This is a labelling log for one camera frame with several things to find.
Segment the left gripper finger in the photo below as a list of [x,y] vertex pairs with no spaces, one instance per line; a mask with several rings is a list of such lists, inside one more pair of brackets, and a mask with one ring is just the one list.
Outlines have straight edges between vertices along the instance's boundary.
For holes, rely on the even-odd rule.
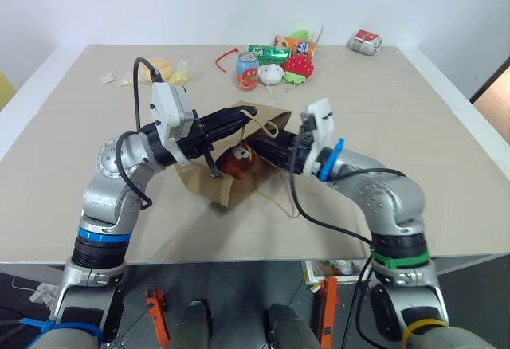
[[255,106],[241,105],[223,108],[203,117],[207,139],[212,143],[227,138],[242,129],[257,114]]
[[203,153],[203,157],[204,159],[206,160],[206,164],[209,168],[209,171],[210,171],[210,177],[212,179],[216,179],[216,178],[219,178],[221,176],[221,172],[220,170],[218,169],[213,157],[212,157],[212,154],[210,152],[209,149],[206,149]]

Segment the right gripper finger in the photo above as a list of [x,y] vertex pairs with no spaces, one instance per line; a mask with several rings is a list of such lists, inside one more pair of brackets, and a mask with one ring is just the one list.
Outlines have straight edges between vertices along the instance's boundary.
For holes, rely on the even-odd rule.
[[293,148],[299,141],[300,138],[297,134],[287,130],[279,130],[277,137],[272,139],[276,148]]
[[262,158],[276,167],[292,171],[293,148],[276,148],[271,139],[249,138],[247,144]]

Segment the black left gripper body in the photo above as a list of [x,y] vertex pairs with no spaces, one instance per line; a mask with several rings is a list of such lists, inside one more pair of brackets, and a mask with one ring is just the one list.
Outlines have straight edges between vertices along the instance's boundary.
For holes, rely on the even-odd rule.
[[178,146],[187,159],[203,156],[206,161],[210,161],[218,118],[216,113],[199,116],[196,110],[193,110],[193,116],[190,132],[187,137],[178,141]]

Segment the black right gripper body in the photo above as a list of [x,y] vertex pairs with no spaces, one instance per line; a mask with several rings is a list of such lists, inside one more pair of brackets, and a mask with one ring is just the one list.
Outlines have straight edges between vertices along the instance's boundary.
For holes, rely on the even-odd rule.
[[314,117],[307,117],[300,126],[299,133],[294,137],[292,155],[291,155],[291,172],[296,175],[315,175],[316,163],[312,162],[311,166],[306,169],[305,163],[312,152],[314,143],[313,132],[316,130],[316,121]]

